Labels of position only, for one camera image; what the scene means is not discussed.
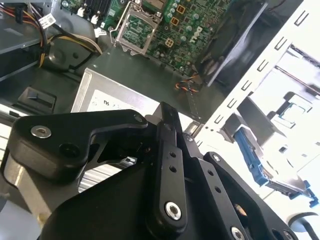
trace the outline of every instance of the metal sheet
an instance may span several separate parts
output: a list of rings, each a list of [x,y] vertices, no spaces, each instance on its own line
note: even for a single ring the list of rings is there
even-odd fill
[[[18,24],[13,17],[0,12],[0,54],[40,42],[38,30],[30,24]]]
[[[180,80],[178,74],[143,56],[130,56],[112,47],[86,69],[72,112],[87,111],[95,90],[99,90],[144,115],[153,114],[159,103],[165,101],[181,113],[182,127],[188,126],[196,117],[187,94],[175,88]],[[202,89],[195,103],[200,122],[206,122],[224,98],[217,85]]]

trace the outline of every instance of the green circuit board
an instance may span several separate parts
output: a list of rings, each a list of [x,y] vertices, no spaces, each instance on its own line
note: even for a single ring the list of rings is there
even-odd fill
[[[84,0],[66,0],[62,6],[73,13],[84,5]],[[192,76],[196,71],[194,63],[203,48],[214,37],[224,13],[232,0],[142,0],[146,12],[162,13],[153,39],[148,47],[147,56],[158,59],[182,74]],[[128,0],[111,0],[109,10],[97,24],[108,31],[115,28],[127,6]],[[149,26],[137,17],[129,17],[123,39],[143,48],[147,36],[152,32]]]

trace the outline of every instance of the silver screw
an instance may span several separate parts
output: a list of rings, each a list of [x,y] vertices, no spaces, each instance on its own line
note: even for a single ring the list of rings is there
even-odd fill
[[[245,236],[242,234],[242,232],[236,228],[235,226],[231,227],[231,233],[235,240],[245,240]]]
[[[138,114],[134,115],[134,119],[137,120],[139,123],[143,122],[142,118]]]
[[[62,6],[64,6],[66,8],[69,6],[69,3],[67,1],[62,1]]]
[[[47,139],[51,136],[51,130],[46,126],[34,126],[31,128],[31,134],[40,139]]]
[[[216,160],[217,162],[220,162],[220,158],[219,158],[217,155],[212,154],[212,157],[213,157],[214,160]]]
[[[181,218],[181,210],[177,204],[172,201],[164,205],[165,213],[173,220],[178,221]]]
[[[189,135],[186,136],[186,139],[187,139],[189,142],[193,142],[193,141],[194,141],[193,137],[191,137],[191,136],[189,136]]]
[[[287,239],[294,240],[294,238],[291,236],[291,234],[289,232],[287,232],[286,230],[284,230],[283,233],[284,233],[284,235],[286,236]]]

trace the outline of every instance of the cooling fan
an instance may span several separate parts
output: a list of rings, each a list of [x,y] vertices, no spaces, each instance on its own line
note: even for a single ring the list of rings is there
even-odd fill
[[[243,54],[250,30],[267,5],[266,1],[238,0],[230,6],[196,62],[197,71],[208,87],[226,65]]]

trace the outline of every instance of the wire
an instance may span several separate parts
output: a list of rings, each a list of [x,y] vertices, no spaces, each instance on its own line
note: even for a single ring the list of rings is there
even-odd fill
[[[32,3],[30,3],[30,7],[33,11],[33,13],[36,13],[38,14],[40,17],[42,17],[43,15],[39,12],[38,9],[36,9],[36,6],[33,5]],[[72,38],[74,39],[75,41],[78,41],[78,42],[81,42],[79,41],[79,39],[82,39],[82,40],[85,40],[86,42],[89,42],[91,45],[94,46],[94,48],[102,55],[102,50],[101,48],[99,47],[99,45],[93,41],[92,39],[88,38],[88,37],[85,37],[85,36],[82,36],[82,35],[77,35],[77,34],[71,34],[67,31],[65,31],[64,29],[62,29],[60,26],[58,26],[57,24],[53,24],[52,25],[55,29],[57,29],[59,32],[61,32],[62,34],[66,35],[67,37],[69,38]]]
[[[95,54],[93,52],[91,52],[82,62],[80,62],[78,65],[76,66],[71,66],[70,69],[72,70],[77,70],[79,69],[81,66],[85,65]]]
[[[31,16],[29,13],[27,13],[26,11],[23,11],[24,12],[24,14],[25,15],[27,15],[29,18],[31,18],[33,21],[35,21],[36,22],[36,19],[33,17],[33,16]]]
[[[16,17],[13,9],[7,8],[6,6],[4,6],[2,4],[0,4],[0,11],[6,13],[7,15],[9,15],[13,18]],[[23,11],[23,13],[25,14],[25,16],[23,16],[23,18],[26,18],[26,19],[23,19],[22,22],[34,26],[40,32],[40,36],[41,36],[40,37],[40,47],[43,47],[44,43],[47,43],[47,38],[43,34],[44,32],[42,33],[42,31],[41,31],[42,27],[41,27],[40,23],[34,17],[32,17],[29,13],[27,13],[26,11]],[[39,67],[41,67],[43,65],[44,60],[45,60],[45,53],[42,52],[40,54]]]
[[[34,18],[35,18],[35,21],[37,22],[37,24],[39,25],[39,30],[40,30],[40,33],[41,33],[41,37],[42,37],[42,41],[43,41],[43,50],[42,50],[42,53],[40,55],[40,62],[39,62],[39,68],[42,67],[42,65],[44,64],[44,61],[45,61],[45,56],[46,56],[46,51],[47,51],[47,47],[48,47],[48,41],[47,41],[47,36],[46,36],[46,33],[45,33],[45,30],[44,28],[42,27],[42,25],[40,24],[39,22],[39,18],[37,17],[37,15],[35,14],[35,12],[37,12],[37,10],[35,10],[35,8],[33,7],[33,5],[31,3],[29,3],[29,7],[30,7],[30,10],[31,12],[33,13],[34,15]]]
[[[273,10],[277,9],[277,8],[280,7],[282,4],[284,4],[286,1],[287,1],[287,0],[282,0],[282,2],[280,2],[278,5],[275,5],[275,6],[273,6],[273,7],[270,7],[270,8],[268,9],[268,11],[270,12],[270,11],[273,11]]]
[[[89,50],[90,52],[93,52],[93,53],[95,52],[93,49],[91,49],[87,45],[83,44],[82,42],[80,42],[78,40],[74,40],[71,37],[64,36],[63,34],[59,34],[59,36],[52,36],[51,38],[48,39],[48,43],[51,43],[54,39],[68,40],[68,41],[71,41],[71,42],[74,42],[76,44],[79,44],[79,45],[83,46],[86,50]]]
[[[79,38],[79,39],[82,39],[82,40],[85,40],[85,41],[87,41],[87,42],[89,42],[89,43],[91,43],[95,48],[96,48],[96,50],[100,53],[100,55],[102,55],[102,50],[101,50],[101,48],[98,46],[98,44],[95,42],[95,41],[93,41],[92,39],[90,39],[90,38],[88,38],[88,37],[86,37],[86,36],[81,36],[81,35],[77,35],[77,34],[73,34],[73,36],[75,36],[75,37],[77,37],[77,38]]]
[[[176,89],[179,89],[179,90],[184,90],[186,92],[189,92],[189,93],[198,93],[199,91],[194,89],[194,88],[191,88],[190,86],[190,83],[191,84],[194,84],[195,82],[192,81],[192,79],[194,79],[195,77],[197,77],[198,75],[193,75],[192,77],[186,79],[186,80],[182,80],[178,83],[175,84],[175,88]]]

